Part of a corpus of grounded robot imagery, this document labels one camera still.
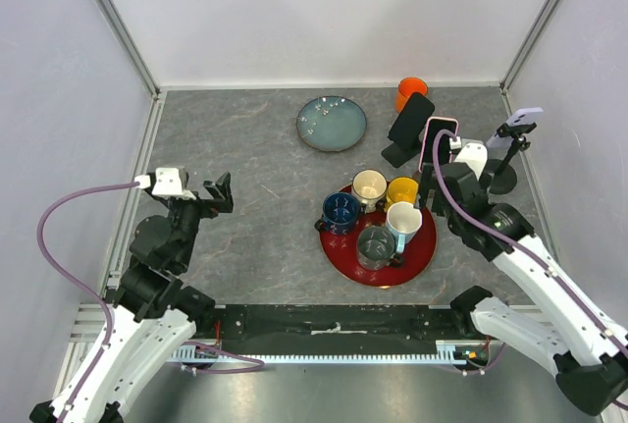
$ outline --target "red tray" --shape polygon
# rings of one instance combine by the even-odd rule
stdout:
[[[351,192],[348,185],[342,192]],[[355,228],[347,235],[333,235],[321,232],[321,244],[327,257],[341,274],[356,283],[376,288],[386,288],[407,283],[416,278],[425,268],[436,252],[437,231],[434,218],[429,209],[423,209],[423,225],[401,254],[404,259],[400,268],[385,267],[378,271],[363,268],[357,260],[357,237],[360,232],[371,225],[386,223],[384,212],[372,212],[362,215]]]

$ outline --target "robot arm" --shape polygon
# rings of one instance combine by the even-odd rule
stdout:
[[[628,332],[575,285],[514,207],[489,202],[487,188],[491,174],[479,171],[474,160],[468,163],[469,153],[476,151],[463,149],[452,163],[441,165],[445,186],[454,201],[481,224],[536,253],[549,267],[542,268],[521,250],[466,221],[443,201],[440,186],[429,169],[424,170],[421,179],[420,204],[426,205],[425,194],[434,189],[431,209],[447,217],[449,229],[465,245],[482,253],[512,278],[544,312],[552,328],[511,310],[490,292],[477,287],[455,299],[451,308],[460,312],[470,329],[496,337],[539,363],[555,377],[572,403],[586,413],[597,415],[628,388],[628,360],[611,339],[614,337],[625,346]],[[577,299],[603,322],[603,330]]]
[[[114,330],[109,342],[103,344],[105,326],[68,386],[54,400],[35,407],[30,415],[34,423],[56,423],[62,414],[63,421],[72,423],[122,423],[172,353],[193,337],[198,325],[214,320],[214,300],[183,288],[176,275],[187,271],[200,220],[233,211],[231,175],[204,183],[212,199],[187,190],[187,173],[177,168],[158,168],[135,180],[168,208],[168,216],[149,217],[135,230],[130,266],[111,308]],[[81,380],[84,384],[68,405]]]

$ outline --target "white phone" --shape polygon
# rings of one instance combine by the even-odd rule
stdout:
[[[529,109],[518,109],[513,115],[511,115],[506,123],[512,127],[514,126],[529,126],[541,119],[543,115],[543,109],[540,107],[532,107]],[[489,141],[487,141],[487,148],[507,148],[512,143],[512,139],[507,136],[500,138],[497,132],[493,134]]]
[[[436,135],[442,131],[448,130],[458,135],[458,121],[449,117],[431,117],[425,128],[425,138],[423,139],[423,148],[421,148],[421,157],[419,158],[419,172],[423,172],[423,163],[432,163],[434,139]],[[439,143],[439,162],[441,164],[449,163],[452,159],[449,137],[444,136]]]

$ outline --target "cable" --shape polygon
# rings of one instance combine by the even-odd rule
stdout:
[[[616,401],[614,401],[613,403],[614,403],[615,405],[617,405],[619,408],[621,408],[622,410],[624,410],[624,411],[628,411],[628,404],[626,404],[626,403],[622,403],[622,402],[621,402],[621,401],[619,401],[619,400],[616,400]]]
[[[214,328],[216,329],[216,347],[218,347],[218,345],[220,344],[220,320],[216,322]]]
[[[489,337],[487,335],[487,341],[484,343],[484,346],[482,346],[481,351],[484,351],[485,349],[489,350],[489,353],[491,352],[491,348],[489,347],[489,344],[491,344],[491,337]]]
[[[484,368],[479,369],[477,371],[459,371],[455,367],[448,367],[448,366],[437,366],[437,367],[439,369],[443,369],[444,371],[455,372],[456,374],[461,374],[463,376],[482,376],[487,371],[490,371],[495,366],[497,366],[497,363],[500,362],[501,358],[503,357],[503,351],[505,349],[506,349],[506,343],[501,344],[501,347],[499,348],[499,351],[497,352],[497,356],[495,356],[495,360],[493,360],[493,362],[489,362]]]
[[[184,344],[202,347],[204,349],[209,349],[213,353],[221,355],[221,356],[226,356],[226,357],[230,357],[231,359],[237,359],[239,361],[245,361],[245,362],[250,362],[252,364],[255,364],[255,366],[243,367],[243,368],[238,368],[238,369],[198,369],[197,367],[187,366],[185,364],[182,364],[183,370],[189,371],[193,374],[243,374],[245,372],[260,371],[266,365],[266,363],[260,359],[233,354],[231,352],[224,351],[223,349],[218,349],[217,347],[210,346],[209,344],[205,344],[201,342],[185,342]]]
[[[471,359],[468,356],[467,356],[467,362],[469,364],[471,364],[473,367],[477,367],[478,369],[484,369],[485,367],[487,367],[486,365],[478,364],[477,362],[473,362],[473,359]]]
[[[66,415],[68,414],[68,410],[66,408],[68,406],[71,406],[74,403],[80,390],[84,386],[85,382],[87,381],[87,379],[93,372],[94,368],[98,364],[98,361],[100,361],[100,358],[105,352],[104,348],[109,345],[109,340],[111,339],[111,335],[114,329],[114,317],[111,314],[111,310],[109,310],[109,307],[107,306],[105,301],[102,298],[100,298],[100,295],[98,295],[98,292],[96,292],[95,290],[90,288],[87,284],[80,281],[75,276],[73,276],[68,271],[66,271],[63,268],[63,266],[61,266],[55,260],[55,258],[52,257],[52,254],[50,254],[50,251],[48,251],[48,247],[46,246],[46,243],[43,239],[43,229],[46,225],[48,217],[50,217],[50,215],[55,210],[57,210],[58,207],[62,206],[66,202],[76,199],[77,197],[81,197],[88,194],[93,194],[96,192],[107,192],[110,190],[131,189],[132,187],[136,187],[138,185],[139,183],[126,183],[123,185],[103,185],[100,187],[91,187],[89,189],[84,189],[84,190],[79,190],[77,192],[73,192],[72,194],[68,194],[65,197],[62,197],[61,199],[57,200],[54,204],[52,204],[50,207],[48,207],[43,213],[43,215],[41,216],[41,218],[39,219],[39,223],[37,224],[37,245],[39,246],[39,250],[41,251],[41,254],[43,255],[43,257],[46,259],[46,261],[50,263],[50,265],[59,274],[61,274],[61,276],[63,276],[65,279],[67,279],[72,284],[77,286],[83,292],[86,292],[89,295],[91,295],[91,297],[96,301],[96,303],[100,305],[100,308],[102,308],[102,311],[105,312],[105,322],[106,322],[106,327],[107,327],[105,329],[105,337],[103,338],[102,344],[100,345],[98,351],[96,351],[96,354],[94,355],[93,360],[91,361],[89,366],[87,366],[87,369],[85,370],[84,374],[78,380],[77,384],[75,385],[75,388],[72,390],[72,393],[68,397],[68,400],[66,400],[66,404],[64,405],[64,408],[61,411],[59,418],[57,419],[58,423],[63,423],[64,419],[66,418]]]
[[[473,217],[471,217],[469,214],[467,214],[462,207],[460,207],[456,201],[453,199],[453,197],[451,196],[451,193],[447,190],[447,187],[445,185],[445,180],[443,179],[443,172],[441,171],[441,165],[439,164],[439,143],[441,142],[441,138],[443,138],[444,136],[448,136],[449,138],[456,138],[456,135],[451,132],[451,131],[447,131],[447,130],[443,130],[437,133],[436,138],[434,139],[434,145],[433,145],[433,163],[434,163],[434,172],[436,173],[436,178],[437,181],[439,182],[439,186],[441,188],[441,191],[443,192],[443,195],[445,196],[445,199],[447,199],[447,202],[449,203],[449,205],[451,205],[451,208],[453,210],[455,210],[458,215],[460,215],[460,217],[462,217],[464,220],[466,220],[469,224],[473,225],[474,227],[480,229],[481,231],[503,241],[504,243],[512,246],[513,248],[518,249],[519,251],[521,251],[522,253],[526,254],[528,257],[530,257],[532,260],[534,260],[535,263],[537,263],[539,266],[541,266],[541,268],[544,271],[547,271],[550,266],[539,257],[539,255],[537,255],[534,251],[530,250],[529,248],[525,247],[522,244],[519,244],[517,241],[513,240],[512,238],[507,237],[504,234],[501,234],[500,232],[498,232],[497,230],[493,230],[490,227],[487,227],[486,225],[478,222],[476,219],[474,219]],[[564,280],[562,278],[560,278],[559,276],[553,277],[556,282],[560,285],[560,287],[565,291],[565,293],[567,293],[567,295],[569,295],[569,297],[576,302],[576,304],[580,307],[580,309],[585,313],[585,315],[587,315],[587,317],[589,317],[589,319],[596,325],[596,327],[598,327],[598,329],[605,335],[606,332],[606,326],[604,325],[603,321],[600,320],[600,318],[598,318],[598,315],[596,313],[594,313],[592,310],[589,309],[589,307],[587,307],[587,305],[582,301],[582,299],[578,296],[578,294],[576,292],[574,292],[568,285],[567,283],[564,282]],[[611,335],[608,337],[608,339],[619,349],[619,352],[621,352],[624,356],[626,356],[628,358],[628,348],[626,348],[626,346],[624,346],[620,340],[617,339],[616,336]],[[616,400],[614,402],[617,406],[620,406],[620,402],[618,400]]]

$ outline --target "white mug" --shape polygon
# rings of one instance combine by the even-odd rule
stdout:
[[[364,213],[377,210],[378,202],[384,199],[388,184],[379,171],[360,171],[351,184],[351,194],[364,206]]]
[[[423,216],[410,202],[396,202],[386,214],[386,228],[396,239],[396,252],[402,253],[423,225]]]

